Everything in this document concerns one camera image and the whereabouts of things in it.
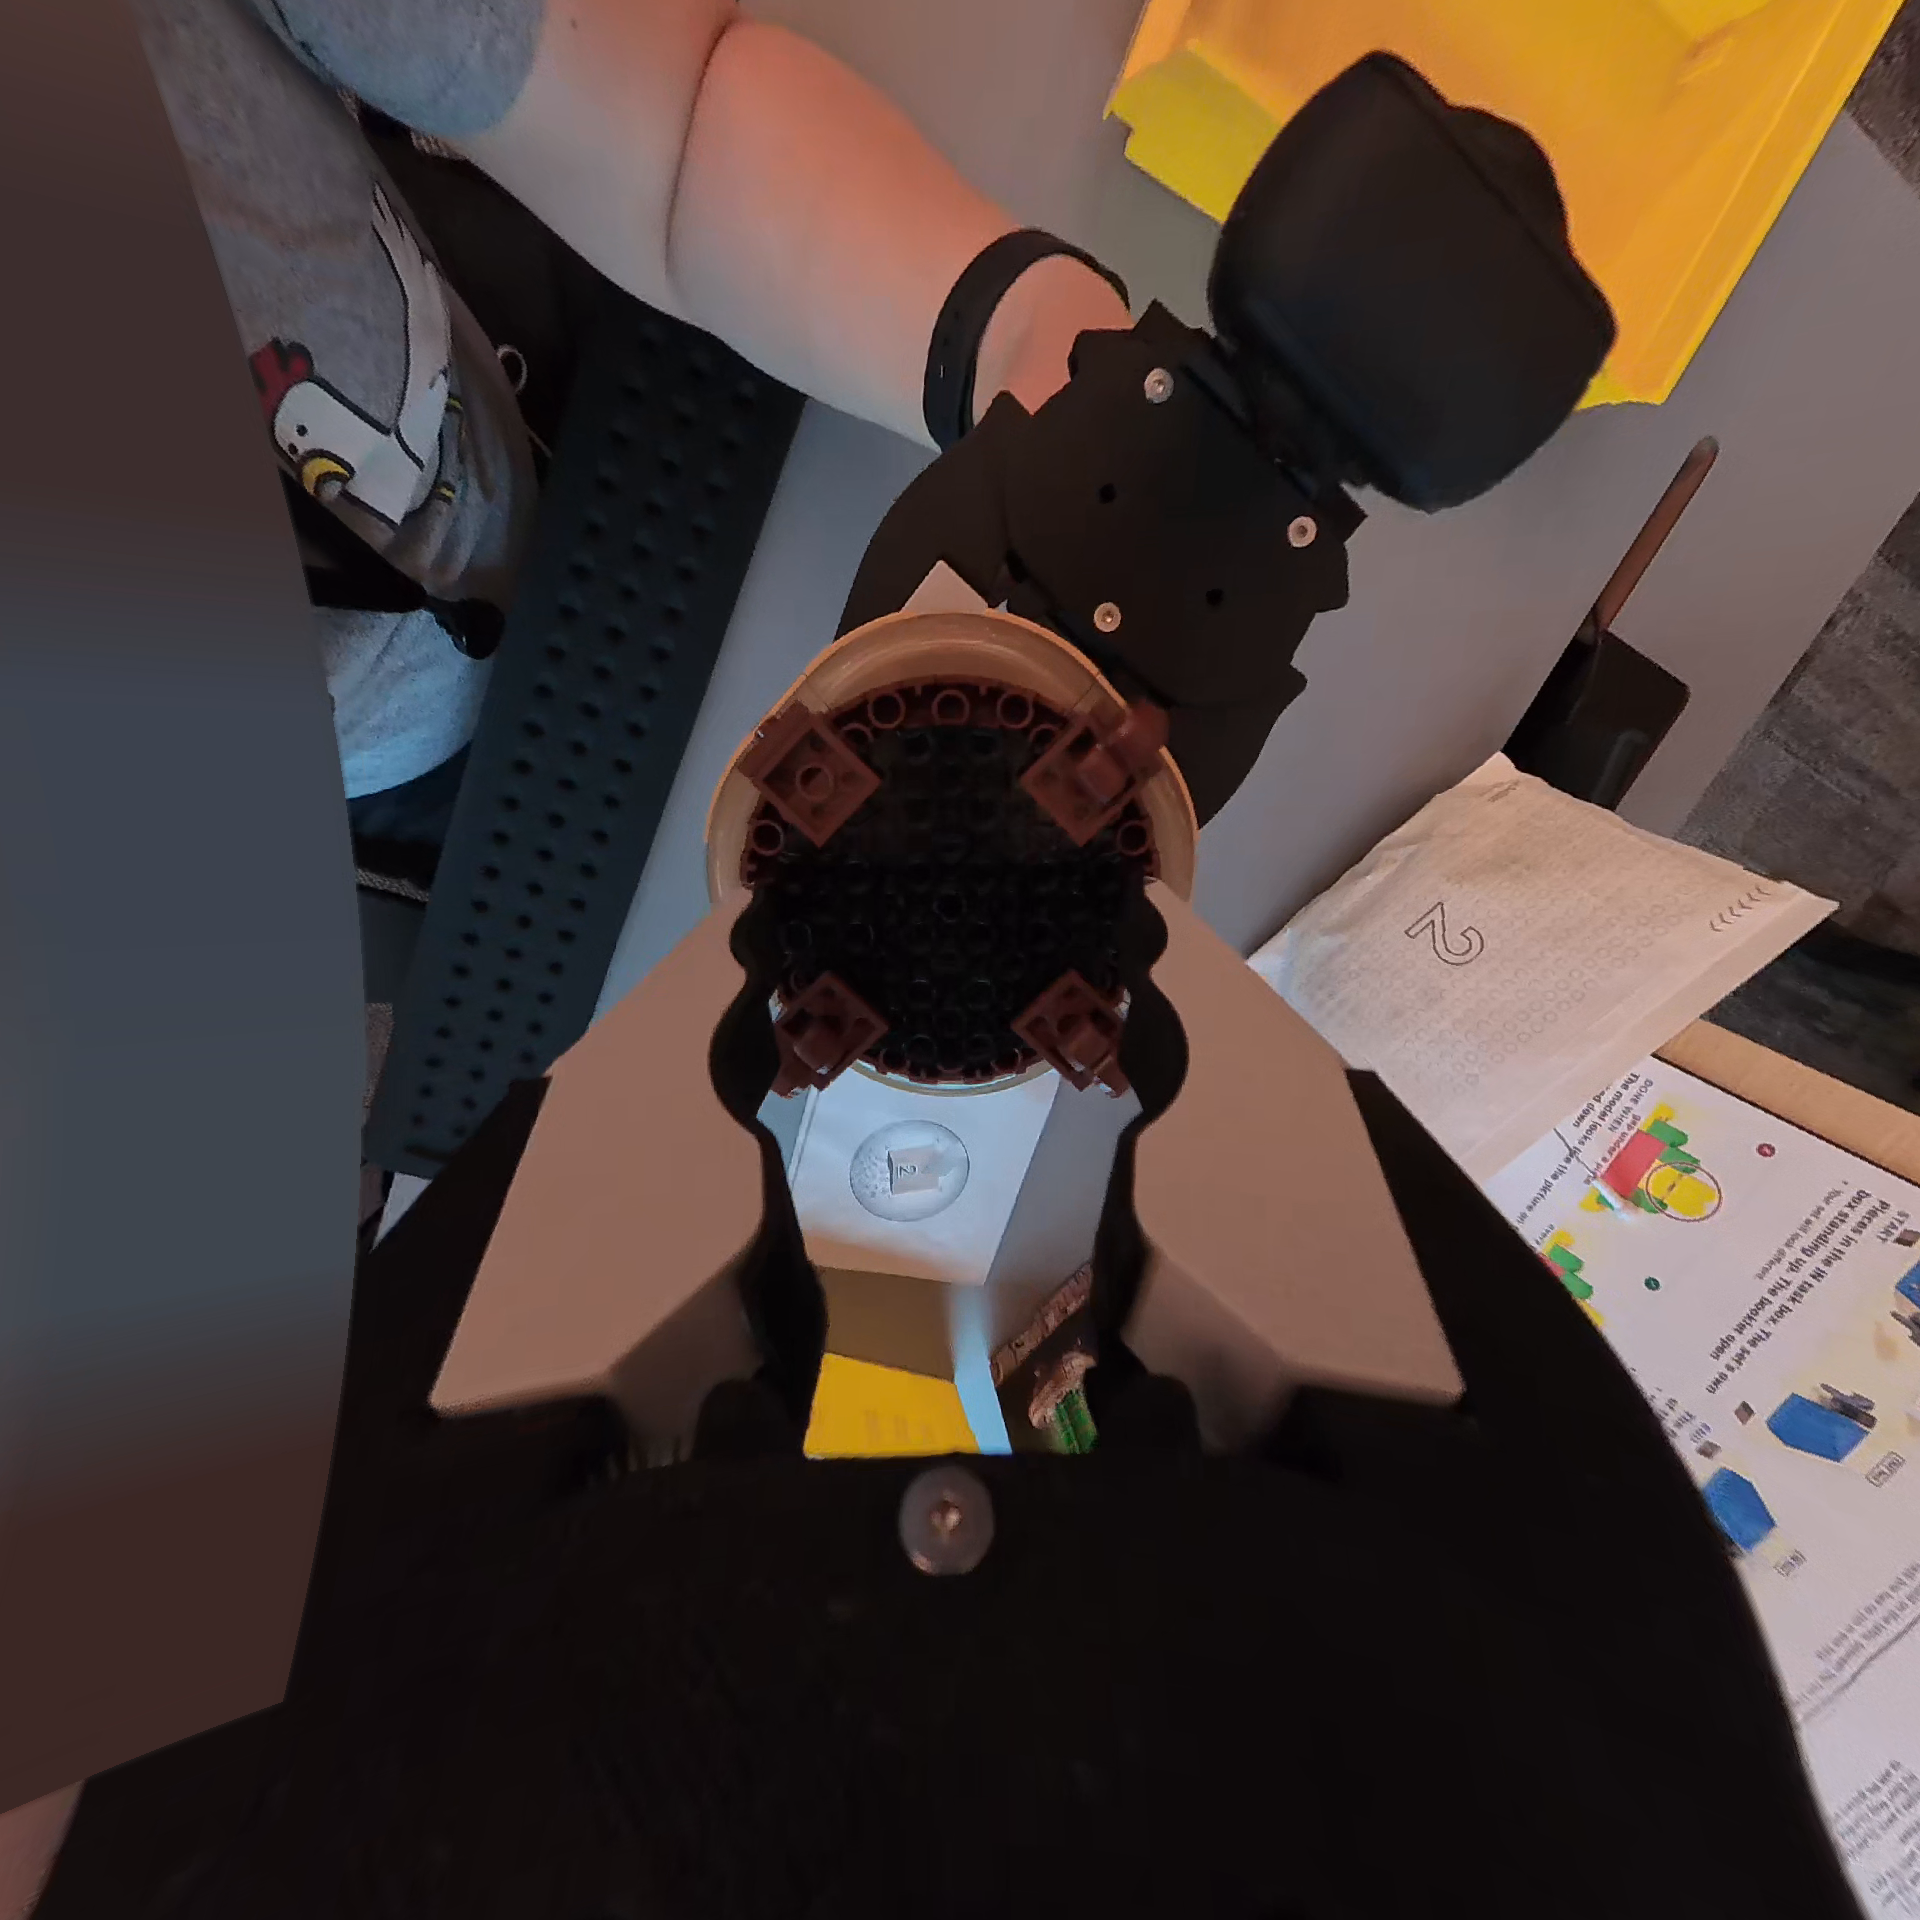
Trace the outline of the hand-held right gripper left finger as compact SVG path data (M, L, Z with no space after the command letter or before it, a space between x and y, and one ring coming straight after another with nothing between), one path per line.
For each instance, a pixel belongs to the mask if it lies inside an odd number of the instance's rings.
M770 905L727 895L557 1058L432 1411L603 1399L643 1454L687 1454L745 1380L808 1426L826 1292L761 1121L775 973Z

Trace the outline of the person's left forearm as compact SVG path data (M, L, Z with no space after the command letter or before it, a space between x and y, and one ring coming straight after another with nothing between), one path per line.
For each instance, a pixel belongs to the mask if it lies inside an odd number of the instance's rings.
M624 292L919 443L933 324L1016 226L875 86L731 5L546 5L513 105L450 145Z

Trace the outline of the dark blue studded strip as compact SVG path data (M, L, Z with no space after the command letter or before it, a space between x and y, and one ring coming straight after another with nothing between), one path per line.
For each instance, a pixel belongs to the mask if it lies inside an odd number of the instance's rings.
M367 1161L435 1178L587 1029L802 409L697 327L600 294Z

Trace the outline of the person's left hand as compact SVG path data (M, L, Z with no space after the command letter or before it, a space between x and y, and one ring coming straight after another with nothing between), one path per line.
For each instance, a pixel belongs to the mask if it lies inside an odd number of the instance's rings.
M1091 329L1129 329L1135 313L1116 287L1072 255L1027 268L995 306L977 350L975 414L1010 394L1036 414L1072 374L1072 350Z

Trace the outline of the round brown brick model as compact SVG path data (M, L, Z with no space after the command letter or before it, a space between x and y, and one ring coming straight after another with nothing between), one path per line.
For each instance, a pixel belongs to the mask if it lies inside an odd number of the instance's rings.
M983 1093L1129 1089L1122 933L1193 886L1167 709L989 609L882 614L819 654L708 811L712 894L765 925L772 1093L845 1071Z

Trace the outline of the cardboard board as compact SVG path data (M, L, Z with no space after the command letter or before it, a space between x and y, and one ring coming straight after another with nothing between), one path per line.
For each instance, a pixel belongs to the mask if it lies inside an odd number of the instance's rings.
M1919 1116L1707 1021L1655 1057L1744 1105L1919 1185Z

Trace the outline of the black wristband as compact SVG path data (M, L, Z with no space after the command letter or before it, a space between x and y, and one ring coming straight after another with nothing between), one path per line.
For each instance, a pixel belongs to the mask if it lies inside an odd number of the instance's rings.
M1124 311L1124 281L1091 252L1044 228L1017 228L983 246L952 286L928 339L921 412L931 443L946 453L977 419L977 359L995 311L1017 278L1044 259L1064 255L1106 281Z

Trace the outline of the grey desk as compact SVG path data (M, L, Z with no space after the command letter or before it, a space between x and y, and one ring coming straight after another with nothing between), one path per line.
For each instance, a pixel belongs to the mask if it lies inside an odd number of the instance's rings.
M1914 319L1915 195L1844 113L1667 407L1579 419L1453 514L1369 508L1351 604L1306 643L1304 710L1203 830L1193 914L1225 945L1266 933L1491 747L1667 460L1715 431L1720 476L1652 582L1644 630L1695 681L1644 811L1685 817L1915 492ZM827 644L881 495L913 468L882 431L808 409L594 1009L613 1011L705 921L697 839L723 764ZM413 1211L359 1263L357 1329L386 1311L424 1341L408 1404L425 1404L442 1371L495 1229L496 1163L525 1113L514 1094L467 1163L403 1182Z

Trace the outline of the yellow plastic bin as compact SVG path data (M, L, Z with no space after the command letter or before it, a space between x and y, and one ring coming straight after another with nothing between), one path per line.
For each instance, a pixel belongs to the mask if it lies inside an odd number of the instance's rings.
M1548 153L1616 311L1579 409L1664 403L1881 45L1898 2L1149 2L1106 115L1220 222L1281 125L1369 53Z

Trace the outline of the large white numbered paper bag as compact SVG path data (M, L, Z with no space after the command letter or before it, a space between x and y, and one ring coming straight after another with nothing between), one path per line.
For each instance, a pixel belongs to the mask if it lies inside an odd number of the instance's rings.
M1487 1182L1834 910L1492 755L1250 966Z

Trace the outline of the green brick model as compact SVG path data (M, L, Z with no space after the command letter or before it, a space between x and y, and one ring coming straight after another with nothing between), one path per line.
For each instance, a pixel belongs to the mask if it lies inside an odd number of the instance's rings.
M1091 1289L1093 1262L1083 1262L989 1355L1016 1454L1085 1455L1098 1444L1089 1404L1089 1374L1098 1359Z

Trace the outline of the yellow box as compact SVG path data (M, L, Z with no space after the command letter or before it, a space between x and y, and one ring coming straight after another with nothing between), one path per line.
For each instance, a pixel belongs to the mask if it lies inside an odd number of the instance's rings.
M823 1355L802 1452L809 1459L977 1454L954 1380Z

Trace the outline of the grey chicken print shirt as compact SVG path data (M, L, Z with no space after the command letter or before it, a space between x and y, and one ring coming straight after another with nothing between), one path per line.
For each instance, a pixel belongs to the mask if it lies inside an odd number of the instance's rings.
M511 379L347 99L432 138L529 81L531 2L132 5L281 473L445 602L506 609L532 535Z

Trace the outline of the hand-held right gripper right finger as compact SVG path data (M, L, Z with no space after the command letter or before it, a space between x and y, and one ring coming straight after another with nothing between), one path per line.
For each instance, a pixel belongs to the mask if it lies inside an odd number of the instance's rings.
M1306 1390L1418 1407L1461 1371L1338 1051L1168 885L1116 929L1122 1127L1096 1235L1106 1374L1192 1399L1239 1454Z

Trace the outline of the black stand with brown rod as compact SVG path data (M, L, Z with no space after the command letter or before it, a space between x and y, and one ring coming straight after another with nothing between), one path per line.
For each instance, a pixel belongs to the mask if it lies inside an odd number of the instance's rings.
M1715 436L1692 445L1501 747L1520 772L1572 799L1618 809L1690 703L1690 685L1621 639L1615 622L1717 457Z

